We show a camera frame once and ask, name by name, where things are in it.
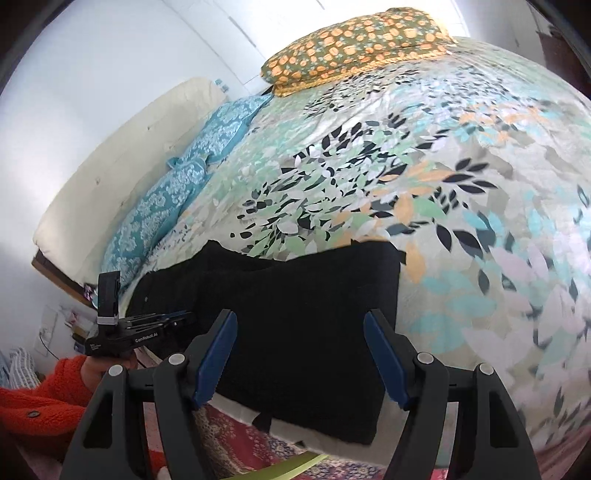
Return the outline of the orange fuzzy sleeve forearm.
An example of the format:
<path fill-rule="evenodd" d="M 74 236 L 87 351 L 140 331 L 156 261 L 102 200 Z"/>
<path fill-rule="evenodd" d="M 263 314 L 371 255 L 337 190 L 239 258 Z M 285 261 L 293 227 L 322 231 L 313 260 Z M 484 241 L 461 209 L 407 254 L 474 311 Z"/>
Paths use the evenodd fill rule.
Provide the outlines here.
<path fill-rule="evenodd" d="M 64 455 L 92 397 L 81 375 L 85 360 L 82 355 L 60 360 L 34 389 L 3 388 L 3 430 L 27 449 Z"/>

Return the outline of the left hand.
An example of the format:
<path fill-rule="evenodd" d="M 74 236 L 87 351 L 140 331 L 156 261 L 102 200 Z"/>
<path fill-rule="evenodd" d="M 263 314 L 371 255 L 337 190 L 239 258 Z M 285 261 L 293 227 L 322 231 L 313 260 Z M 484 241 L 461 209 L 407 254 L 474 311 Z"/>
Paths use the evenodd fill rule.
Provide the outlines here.
<path fill-rule="evenodd" d="M 90 392 L 94 392 L 102 377 L 114 365 L 121 365 L 128 370 L 134 370 L 138 366 L 137 357 L 134 353 L 131 353 L 126 358 L 87 357 L 80 369 L 80 376 L 85 387 Z"/>

